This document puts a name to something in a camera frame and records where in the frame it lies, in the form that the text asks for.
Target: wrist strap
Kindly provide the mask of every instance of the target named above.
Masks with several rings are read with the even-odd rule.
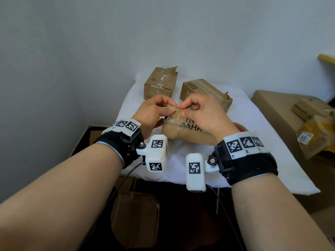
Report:
[[[112,147],[121,157],[124,169],[140,156],[136,153],[136,148],[144,142],[140,125],[134,119],[119,120],[104,130],[94,143],[104,143]]]
[[[278,175],[276,160],[253,132],[225,137],[209,156],[209,164],[211,158],[229,185],[264,173]]]

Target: white tablecloth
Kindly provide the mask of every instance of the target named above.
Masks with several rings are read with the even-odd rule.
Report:
[[[150,74],[137,73],[136,82],[129,90],[123,101],[117,120],[124,117],[131,117],[143,99],[143,88],[146,79]],[[180,103],[179,99],[182,83],[190,79],[177,79],[172,98]],[[284,142],[265,119],[259,109],[247,97],[245,92],[239,88],[234,88],[222,84],[213,84],[222,92],[229,92],[233,98],[233,103],[228,111],[228,116],[233,122],[245,126],[249,131],[258,134],[262,143],[270,150],[277,161],[279,178],[284,185],[295,194],[310,195],[320,192],[315,187],[306,173],[301,169],[298,162],[292,156]],[[161,127],[153,130],[153,135],[160,134]],[[188,143],[169,139],[166,170],[162,173],[151,173],[147,171],[146,166],[139,166],[130,176],[141,178],[147,181],[168,181],[176,184],[186,184],[186,166],[185,157],[189,153],[201,153],[204,159],[213,152],[212,146]],[[135,160],[129,167],[122,171],[122,175],[127,174],[135,165],[139,164],[142,157]],[[212,187],[228,187],[226,179],[220,173],[207,173],[205,175],[206,183]]]

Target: forearm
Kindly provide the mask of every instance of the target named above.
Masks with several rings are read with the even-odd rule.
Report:
[[[0,249],[73,250],[100,214],[122,161],[94,144],[0,205]]]
[[[316,223],[274,174],[234,184],[232,196],[248,250],[333,250]]]

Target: white wall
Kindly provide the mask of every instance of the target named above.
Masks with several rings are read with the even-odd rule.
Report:
[[[53,0],[67,68],[90,124],[113,122],[138,71],[329,100],[334,0]]]
[[[42,0],[0,0],[0,202],[69,157],[87,127]]]

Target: black wrist strap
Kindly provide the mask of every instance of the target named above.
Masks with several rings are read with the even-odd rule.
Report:
[[[224,140],[214,148],[210,158],[215,159],[229,185],[264,173],[278,175],[276,160],[270,153],[258,153],[232,159]]]
[[[99,136],[94,141],[94,143],[96,142],[103,142],[113,147],[121,155],[124,161],[123,169],[125,169],[134,160],[139,158],[140,155],[136,153],[136,148],[139,147],[141,142],[144,142],[144,138],[141,129],[138,128],[131,137],[123,132],[108,131]]]

